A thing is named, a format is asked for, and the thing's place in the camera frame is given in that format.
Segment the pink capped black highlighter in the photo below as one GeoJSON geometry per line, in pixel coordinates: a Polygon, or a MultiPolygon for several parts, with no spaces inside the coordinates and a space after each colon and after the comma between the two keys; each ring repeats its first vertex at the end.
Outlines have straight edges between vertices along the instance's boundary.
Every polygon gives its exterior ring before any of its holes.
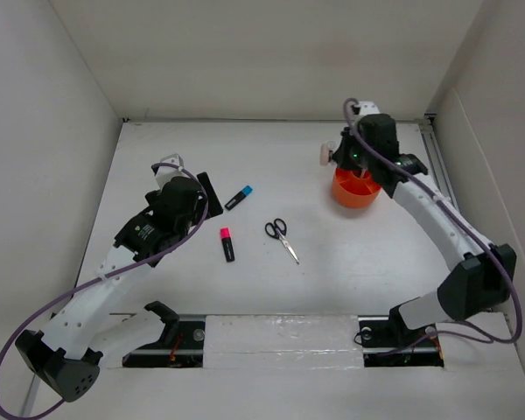
{"type": "Polygon", "coordinates": [[[233,248],[232,238],[230,231],[227,227],[223,227],[220,230],[220,240],[224,251],[224,256],[227,263],[235,261],[235,251],[233,248]]]}

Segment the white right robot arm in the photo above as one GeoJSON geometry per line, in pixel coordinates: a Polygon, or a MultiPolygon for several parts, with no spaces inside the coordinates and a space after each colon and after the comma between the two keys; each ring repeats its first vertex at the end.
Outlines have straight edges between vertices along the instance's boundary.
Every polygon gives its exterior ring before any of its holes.
{"type": "Polygon", "coordinates": [[[323,145],[320,163],[333,163],[356,179],[371,180],[410,214],[444,258],[449,273],[433,291],[393,307],[382,332],[391,346],[420,342],[418,332],[437,323],[471,327],[470,317],[512,301],[515,330],[504,343],[522,334],[523,316],[513,286],[517,255],[473,228],[437,188],[425,164],[400,151],[395,120],[374,113],[348,119],[340,145],[323,145]]]}

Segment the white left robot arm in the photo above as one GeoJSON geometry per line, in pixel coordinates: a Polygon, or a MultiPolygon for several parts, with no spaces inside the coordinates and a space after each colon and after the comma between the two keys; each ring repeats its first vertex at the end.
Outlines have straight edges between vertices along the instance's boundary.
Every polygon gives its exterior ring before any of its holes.
{"type": "Polygon", "coordinates": [[[168,347],[178,335],[179,315],[153,301],[135,316],[104,332],[103,322],[131,289],[143,281],[201,220],[223,208],[204,172],[158,174],[159,188],[148,192],[147,207],[115,236],[97,270],[99,283],[79,291],[40,330],[23,330],[15,346],[26,365],[63,401],[83,397],[101,369],[141,346],[168,347]]]}

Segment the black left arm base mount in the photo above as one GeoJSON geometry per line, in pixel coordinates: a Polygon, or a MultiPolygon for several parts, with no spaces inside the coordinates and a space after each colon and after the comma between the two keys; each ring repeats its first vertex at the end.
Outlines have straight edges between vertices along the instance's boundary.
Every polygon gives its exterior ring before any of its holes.
{"type": "Polygon", "coordinates": [[[144,309],[164,324],[159,338],[122,358],[124,368],[202,368],[206,337],[206,315],[178,315],[155,301],[144,309]]]}

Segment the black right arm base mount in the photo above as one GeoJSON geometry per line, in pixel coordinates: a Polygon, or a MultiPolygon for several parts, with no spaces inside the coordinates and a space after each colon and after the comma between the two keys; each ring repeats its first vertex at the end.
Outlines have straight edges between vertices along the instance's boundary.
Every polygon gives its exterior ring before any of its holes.
{"type": "Polygon", "coordinates": [[[358,317],[358,327],[353,342],[362,350],[365,368],[445,365],[433,324],[410,330],[397,316],[363,315],[358,317]]]}

